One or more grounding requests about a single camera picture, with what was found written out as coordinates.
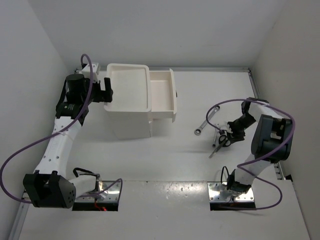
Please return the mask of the black handled scissors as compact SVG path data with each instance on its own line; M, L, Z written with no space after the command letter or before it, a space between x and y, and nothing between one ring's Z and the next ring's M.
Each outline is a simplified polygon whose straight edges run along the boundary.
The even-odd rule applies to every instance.
M209 159L211 159L220 149L229 147L231 145L231 141L228 139L228 136L223 134L218 138L218 146L213 150L213 152L209 155Z

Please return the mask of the white drawer cabinet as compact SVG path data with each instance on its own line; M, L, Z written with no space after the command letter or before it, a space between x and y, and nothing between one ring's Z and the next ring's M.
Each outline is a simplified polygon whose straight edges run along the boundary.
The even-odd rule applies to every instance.
M110 63L106 68L113 97L104 109L119 140L151 137L151 80L143 64Z

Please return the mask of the white top drawer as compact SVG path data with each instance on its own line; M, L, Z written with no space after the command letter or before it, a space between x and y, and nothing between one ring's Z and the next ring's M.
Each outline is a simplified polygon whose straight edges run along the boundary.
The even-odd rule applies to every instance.
M177 91L174 71L151 70L151 113L154 119L171 119L177 115Z

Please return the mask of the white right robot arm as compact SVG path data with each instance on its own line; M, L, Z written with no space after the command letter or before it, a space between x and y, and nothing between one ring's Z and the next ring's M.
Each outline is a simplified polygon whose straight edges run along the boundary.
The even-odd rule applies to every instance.
M290 155L293 120L280 116L269 106L265 100L249 97L241 103L242 116L227 122L227 145L243 141L245 130L257 123L251 154L227 177L226 189L234 195L246 194L264 169Z

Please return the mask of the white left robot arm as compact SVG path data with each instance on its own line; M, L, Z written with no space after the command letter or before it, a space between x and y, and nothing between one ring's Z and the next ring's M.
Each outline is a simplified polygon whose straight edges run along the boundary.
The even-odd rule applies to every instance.
M23 186L34 207L69 209L77 198L94 197L102 192L98 173L84 170L67 179L66 171L73 142L89 112L88 105L113 100L110 78L104 78L104 85L105 89L101 89L99 82L90 83L90 79L80 73L65 78L55 108L54 136L34 173L23 178Z

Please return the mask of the small silver wrench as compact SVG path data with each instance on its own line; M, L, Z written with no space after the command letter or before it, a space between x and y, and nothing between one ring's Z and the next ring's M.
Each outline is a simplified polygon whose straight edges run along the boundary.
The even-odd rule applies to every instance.
M214 128L214 132L213 132L213 140L212 140L212 147L215 148L216 147L216 143L217 143L217 135L218 135L218 131Z

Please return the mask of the large silver ratchet wrench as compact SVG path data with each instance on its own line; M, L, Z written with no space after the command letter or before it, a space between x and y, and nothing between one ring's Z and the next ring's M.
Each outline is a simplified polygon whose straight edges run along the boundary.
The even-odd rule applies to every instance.
M216 106L208 115L208 120L210 120L219 110L220 110L220 106ZM198 128L196 128L194 130L194 134L196 136L199 136L202 134L203 129L206 127L206 125L208 124L208 122L205 120Z

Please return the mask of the aluminium frame rail back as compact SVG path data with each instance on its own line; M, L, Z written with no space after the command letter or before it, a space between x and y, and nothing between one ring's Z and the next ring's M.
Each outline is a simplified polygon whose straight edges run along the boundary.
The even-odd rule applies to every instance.
M248 67L149 67L150 71L166 71L169 69L174 72L250 72Z

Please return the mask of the aluminium frame rail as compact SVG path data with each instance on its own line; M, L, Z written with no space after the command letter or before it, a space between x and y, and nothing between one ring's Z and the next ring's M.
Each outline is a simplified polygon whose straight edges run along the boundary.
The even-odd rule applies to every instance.
M149 67L150 71L166 71L169 69L174 72L250 72L248 67Z
M29 206L28 203L20 203L8 240L18 240L20 238Z
M258 88L258 84L255 81L252 70L250 68L248 70L249 70L248 76L250 79L251 87L252 87L255 98L263 99L260 93L260 90ZM274 169L275 169L275 174L278 180L286 180L286 177L284 176L284 172L280 162L274 164Z

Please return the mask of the aluminium frame rail right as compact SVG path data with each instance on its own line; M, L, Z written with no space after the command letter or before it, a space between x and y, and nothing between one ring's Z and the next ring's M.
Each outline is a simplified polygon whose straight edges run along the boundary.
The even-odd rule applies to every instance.
M251 87L252 87L255 98L263 99L260 93L260 90L258 88L258 84L255 81L252 70L250 68L248 70L249 70L248 76L250 79ZM286 177L284 176L284 172L280 162L274 164L274 169L275 169L275 174L278 180L286 180Z

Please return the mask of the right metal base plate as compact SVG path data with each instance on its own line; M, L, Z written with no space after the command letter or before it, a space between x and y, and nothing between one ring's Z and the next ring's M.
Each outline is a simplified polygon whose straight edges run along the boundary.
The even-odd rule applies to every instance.
M226 182L208 182L208 195L210 203L254 203L255 197L252 188L247 193L236 195L227 190Z

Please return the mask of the metal base plate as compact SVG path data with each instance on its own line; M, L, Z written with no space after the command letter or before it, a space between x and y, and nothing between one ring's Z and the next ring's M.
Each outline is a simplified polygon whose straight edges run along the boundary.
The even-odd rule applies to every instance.
M252 188L247 193L236 195L227 190L226 182L208 182L208 195L210 203L254 203L255 197Z
M98 191L85 193L78 197L75 203L104 203L118 204L120 201L123 188L123 180L121 178L115 181L103 180L98 184Z

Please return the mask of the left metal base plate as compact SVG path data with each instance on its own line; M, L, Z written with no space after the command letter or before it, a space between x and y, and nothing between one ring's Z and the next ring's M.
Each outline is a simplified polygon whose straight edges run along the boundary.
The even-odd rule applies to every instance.
M118 204L120 201L123 188L123 180L121 178L115 181L103 180L98 184L98 191L85 193L78 197L75 203L104 203Z

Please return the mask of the aluminium frame rail left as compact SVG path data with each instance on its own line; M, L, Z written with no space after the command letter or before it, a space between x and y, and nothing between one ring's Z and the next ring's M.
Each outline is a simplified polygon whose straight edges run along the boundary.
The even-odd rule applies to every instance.
M28 203L20 203L8 240L18 240L20 238L29 206Z

